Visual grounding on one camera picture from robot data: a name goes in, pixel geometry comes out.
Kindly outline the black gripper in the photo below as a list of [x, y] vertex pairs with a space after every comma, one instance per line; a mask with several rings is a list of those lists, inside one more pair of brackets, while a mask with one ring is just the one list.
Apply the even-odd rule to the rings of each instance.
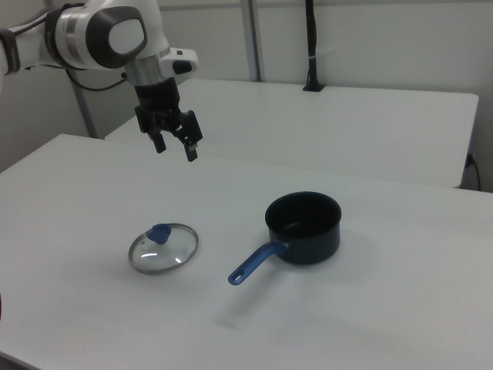
[[135, 86], [139, 105], [135, 108], [142, 133], [148, 135], [157, 153], [166, 149], [161, 130], [173, 130], [189, 162], [197, 159], [198, 142], [203, 138], [195, 113], [181, 113], [179, 91], [174, 77], [154, 85]]

